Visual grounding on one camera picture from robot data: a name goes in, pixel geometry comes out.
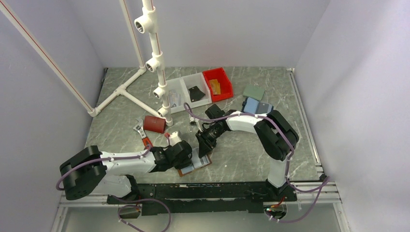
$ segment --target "clear plastic tray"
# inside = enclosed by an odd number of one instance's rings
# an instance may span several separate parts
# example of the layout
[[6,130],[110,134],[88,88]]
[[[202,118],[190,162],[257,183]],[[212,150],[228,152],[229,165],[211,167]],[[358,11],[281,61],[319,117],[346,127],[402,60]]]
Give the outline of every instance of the clear plastic tray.
[[[171,103],[171,113],[184,110],[183,103],[187,102],[191,108],[212,103],[211,92],[206,84],[202,72],[167,80],[169,98]],[[197,86],[205,96],[201,100],[191,102],[188,89]]]

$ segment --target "wrench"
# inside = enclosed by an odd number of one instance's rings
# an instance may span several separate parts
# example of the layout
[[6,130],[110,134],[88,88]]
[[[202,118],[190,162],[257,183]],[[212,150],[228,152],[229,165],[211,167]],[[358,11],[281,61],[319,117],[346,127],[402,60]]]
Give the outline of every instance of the wrench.
[[151,141],[149,140],[149,138],[146,136],[144,132],[144,128],[143,128],[144,121],[142,120],[142,118],[137,118],[137,121],[138,123],[133,129],[136,130],[141,135],[141,139],[142,139],[144,146],[147,146],[149,144],[152,147]]

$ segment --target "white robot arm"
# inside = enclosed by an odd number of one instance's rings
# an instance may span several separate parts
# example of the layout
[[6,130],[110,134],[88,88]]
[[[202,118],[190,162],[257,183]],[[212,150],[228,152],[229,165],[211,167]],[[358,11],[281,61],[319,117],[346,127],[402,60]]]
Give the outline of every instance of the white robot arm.
[[131,153],[100,152],[97,146],[86,147],[60,166],[62,176],[70,172],[62,180],[67,200],[80,199],[91,193],[120,198],[128,194],[138,195],[136,181],[130,174],[164,172],[191,165],[191,146],[180,139],[178,132],[172,133],[169,139],[167,147]]
[[[290,147],[279,133],[274,132],[275,128],[273,128],[273,125],[266,119],[248,116],[239,111],[230,110],[225,113],[215,104],[209,107],[205,113],[210,119],[221,118],[228,115],[239,116],[214,121],[208,128],[196,133],[195,136],[199,142],[199,157],[203,157],[211,152],[217,145],[216,139],[225,131],[241,130],[257,134],[266,153],[270,157],[270,170],[267,178],[267,185],[270,186],[268,186],[268,188],[272,190],[271,195],[281,195],[287,187],[285,177],[286,156],[290,152]],[[293,147],[296,146],[296,143],[299,141],[299,136],[279,111],[273,110],[261,116],[265,116],[274,121],[285,134],[291,145]]]

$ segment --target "tabletop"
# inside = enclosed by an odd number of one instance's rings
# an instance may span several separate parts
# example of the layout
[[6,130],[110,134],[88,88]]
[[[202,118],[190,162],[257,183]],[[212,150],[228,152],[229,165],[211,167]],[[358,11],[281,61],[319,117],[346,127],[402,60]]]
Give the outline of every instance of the tabletop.
[[[168,67],[165,68],[167,79],[203,72],[216,67]],[[262,102],[273,105],[274,109],[288,120],[299,134],[295,155],[290,165],[290,179],[318,180],[312,143],[308,136],[307,126],[301,114],[296,97],[296,90],[286,68],[283,67],[223,67],[230,79],[234,96],[216,104],[228,111],[241,110],[245,97],[242,95],[247,84],[265,89]],[[127,81],[138,68],[110,68],[105,77],[98,104],[104,101],[119,85]],[[158,86],[156,73],[146,72],[132,83],[127,91],[157,110],[162,102],[156,99],[152,91]],[[206,117],[205,110],[210,105],[193,109],[194,114]],[[144,149],[140,135],[133,130],[136,118],[149,115],[141,107],[118,96],[91,123],[86,146],[97,145],[100,151],[136,152]],[[196,127],[189,125],[187,112],[172,114],[174,124],[166,132],[181,132],[181,138],[192,148],[198,146]],[[163,134],[146,131],[154,146],[166,146]],[[224,133],[218,138],[218,145],[210,155],[212,164],[191,174],[180,177],[177,170],[169,169],[158,173],[134,173],[137,183],[203,183],[203,182],[242,182],[264,181],[269,173],[269,156],[265,153],[257,135],[243,131]]]

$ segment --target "orange object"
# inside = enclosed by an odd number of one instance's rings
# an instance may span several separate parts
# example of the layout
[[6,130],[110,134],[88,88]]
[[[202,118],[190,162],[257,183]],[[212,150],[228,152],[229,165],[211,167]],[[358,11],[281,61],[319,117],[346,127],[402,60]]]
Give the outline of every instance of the orange object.
[[218,80],[217,79],[210,80],[209,83],[211,85],[212,92],[214,93],[214,95],[219,95],[220,94],[220,83],[218,82]]

